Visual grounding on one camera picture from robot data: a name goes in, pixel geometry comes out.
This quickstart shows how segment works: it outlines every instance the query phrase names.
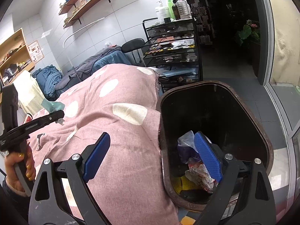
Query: white tile wall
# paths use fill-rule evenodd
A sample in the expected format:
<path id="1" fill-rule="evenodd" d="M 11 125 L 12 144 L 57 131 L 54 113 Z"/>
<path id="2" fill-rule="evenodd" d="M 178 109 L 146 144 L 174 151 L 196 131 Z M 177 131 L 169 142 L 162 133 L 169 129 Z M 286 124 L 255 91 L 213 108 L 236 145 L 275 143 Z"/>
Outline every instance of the white tile wall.
<path id="1" fill-rule="evenodd" d="M 0 44 L 14 33 L 12 14 L 5 14 L 0 21 Z"/>
<path id="2" fill-rule="evenodd" d="M 51 47 L 48 43 L 48 36 L 45 36 L 45 30 L 42 26 L 42 20 L 40 18 L 40 15 L 34 15 L 31 18 L 23 21 L 19 25 L 14 26 L 14 31 L 17 31 L 20 28 L 23 29 L 26 44 L 29 45 L 35 40 L 38 40 L 39 45 L 44 54 L 44 58 L 35 64 L 35 67 L 31 71 L 31 73 L 33 73 L 39 68 L 44 68 L 51 64 L 54 65 L 58 70 L 60 70 L 60 67 L 56 62 Z"/>
<path id="3" fill-rule="evenodd" d="M 67 55 L 76 66 L 103 49 L 108 41 L 122 46 L 126 41 L 134 38 L 146 39 L 141 24 L 144 19 L 156 17 L 155 7 L 159 0 L 111 0 L 111 3 L 108 0 L 101 0 L 80 18 L 82 24 L 77 21 L 65 30 L 63 29 L 64 20 L 72 16 L 73 8 L 68 14 L 59 16 L 59 4 L 64 1 L 45 0 L 39 13 L 43 29 L 51 30 L 46 39 L 63 73 L 71 69 Z M 102 17 L 105 17 L 105 20 L 72 36 L 65 43 L 65 48 L 62 48 L 68 36 Z"/>

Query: white bottle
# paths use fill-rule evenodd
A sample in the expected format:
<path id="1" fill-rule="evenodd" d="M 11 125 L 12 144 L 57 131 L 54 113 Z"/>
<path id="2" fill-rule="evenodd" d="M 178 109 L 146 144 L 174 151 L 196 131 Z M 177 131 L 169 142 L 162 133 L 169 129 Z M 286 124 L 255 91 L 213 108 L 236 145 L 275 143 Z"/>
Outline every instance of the white bottle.
<path id="1" fill-rule="evenodd" d="M 190 13 L 188 11 L 188 3 L 184 0 L 177 0 L 176 5 L 179 10 L 180 18 L 181 19 L 189 19 Z"/>
<path id="2" fill-rule="evenodd" d="M 158 7 L 155 8 L 158 19 L 161 24 L 165 23 L 165 18 L 170 18 L 170 11 L 168 7 L 164 7 L 161 1 L 157 1 L 159 4 Z"/>
<path id="3" fill-rule="evenodd" d="M 191 15 L 192 15 L 192 13 L 191 13 L 191 7 L 190 7 L 190 5 L 188 4 L 187 0 L 184 0 L 184 1 L 186 1 L 186 3 L 187 3 L 187 8 L 188 8 L 188 11 L 189 11 L 190 16 L 191 16 Z"/>

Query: pink blanket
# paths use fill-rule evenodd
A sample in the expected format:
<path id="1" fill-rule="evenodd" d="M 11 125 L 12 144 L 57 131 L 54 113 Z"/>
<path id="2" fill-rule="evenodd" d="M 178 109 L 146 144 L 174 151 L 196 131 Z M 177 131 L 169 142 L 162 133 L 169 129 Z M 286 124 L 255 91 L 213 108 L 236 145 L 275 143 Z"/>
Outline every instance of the pink blanket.
<path id="1" fill-rule="evenodd" d="M 107 132 L 111 147 L 88 187 L 110 222 L 178 225 L 162 180 L 157 92 L 150 69 L 111 64 L 98 70 L 57 100 L 66 105 L 64 126 L 51 123 L 31 134 L 36 168 L 45 158 L 58 162 L 81 153 Z"/>

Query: blue clamp pad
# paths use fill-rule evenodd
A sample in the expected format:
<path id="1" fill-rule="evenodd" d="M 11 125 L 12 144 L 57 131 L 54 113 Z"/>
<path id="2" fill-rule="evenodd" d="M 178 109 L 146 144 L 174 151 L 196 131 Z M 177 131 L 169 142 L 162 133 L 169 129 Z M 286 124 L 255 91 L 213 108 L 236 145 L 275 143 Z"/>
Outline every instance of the blue clamp pad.
<path id="1" fill-rule="evenodd" d="M 199 132 L 197 132 L 195 134 L 194 142 L 196 150 L 198 151 L 210 176 L 220 183 L 223 178 L 221 172 L 221 163 L 210 148 L 208 140 L 205 136 L 202 136 Z"/>
<path id="2" fill-rule="evenodd" d="M 83 180 L 87 183 L 89 180 L 93 179 L 106 156 L 108 149 L 110 148 L 110 136 L 104 133 L 102 138 L 96 142 L 96 147 L 90 154 L 88 159 L 84 164 Z"/>

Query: clamp screw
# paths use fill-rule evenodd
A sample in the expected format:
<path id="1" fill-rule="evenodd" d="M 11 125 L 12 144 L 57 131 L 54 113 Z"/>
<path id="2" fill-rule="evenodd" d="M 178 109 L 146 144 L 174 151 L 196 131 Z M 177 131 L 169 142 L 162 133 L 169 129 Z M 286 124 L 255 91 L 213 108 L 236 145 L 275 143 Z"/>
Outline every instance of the clamp screw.
<path id="1" fill-rule="evenodd" d="M 74 161 L 78 160 L 79 158 L 80 158 L 80 155 L 79 155 L 79 154 L 74 154 L 74 155 L 72 156 L 72 159 L 73 159 Z"/>
<path id="2" fill-rule="evenodd" d="M 47 165 L 47 164 L 49 164 L 49 163 L 50 163 L 50 159 L 49 159 L 49 158 L 47 158 L 47 159 L 44 160 L 44 164 L 45 164 L 45 165 Z"/>
<path id="3" fill-rule="evenodd" d="M 254 159 L 254 162 L 255 162 L 256 164 L 262 163 L 262 161 L 261 161 L 259 158 L 255 158 L 255 159 Z"/>
<path id="4" fill-rule="evenodd" d="M 226 158 L 227 160 L 232 160 L 232 159 L 233 159 L 233 156 L 232 156 L 232 154 L 226 154 L 226 155 L 225 155 L 225 158 Z"/>

